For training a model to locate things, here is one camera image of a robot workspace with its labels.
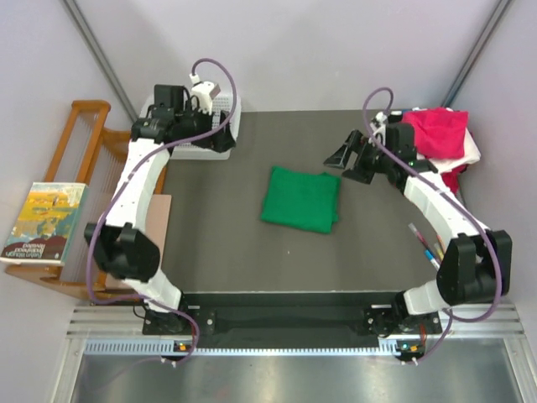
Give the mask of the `green t shirt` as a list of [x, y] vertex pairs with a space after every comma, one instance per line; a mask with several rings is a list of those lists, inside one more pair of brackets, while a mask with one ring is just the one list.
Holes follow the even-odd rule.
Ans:
[[264, 222], [328, 234], [339, 220], [341, 178], [272, 168], [260, 218]]

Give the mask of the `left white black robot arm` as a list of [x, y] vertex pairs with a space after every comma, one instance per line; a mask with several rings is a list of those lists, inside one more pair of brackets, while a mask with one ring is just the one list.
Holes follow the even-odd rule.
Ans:
[[133, 290], [146, 309], [146, 321], [156, 334], [180, 334], [196, 329], [183, 292], [161, 268], [159, 246], [146, 234], [149, 205], [160, 174], [176, 146], [193, 144], [214, 152], [227, 152], [235, 145], [230, 128], [240, 108], [236, 91], [229, 110], [215, 111], [220, 93], [211, 81], [194, 80], [191, 89], [157, 85], [154, 101], [145, 116], [131, 127], [128, 153], [120, 181], [98, 221], [88, 223], [87, 277], [91, 266]]

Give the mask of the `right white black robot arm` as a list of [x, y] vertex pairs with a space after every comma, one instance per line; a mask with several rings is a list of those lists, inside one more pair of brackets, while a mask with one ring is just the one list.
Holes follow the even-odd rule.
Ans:
[[419, 158], [407, 123], [382, 124], [372, 133], [353, 130], [324, 164], [343, 177], [370, 184], [383, 174], [423, 214], [446, 250], [434, 280], [400, 291], [391, 303], [393, 325], [418, 327], [422, 315], [467, 303], [496, 309], [509, 289], [512, 239], [479, 222], [445, 186], [432, 162]]

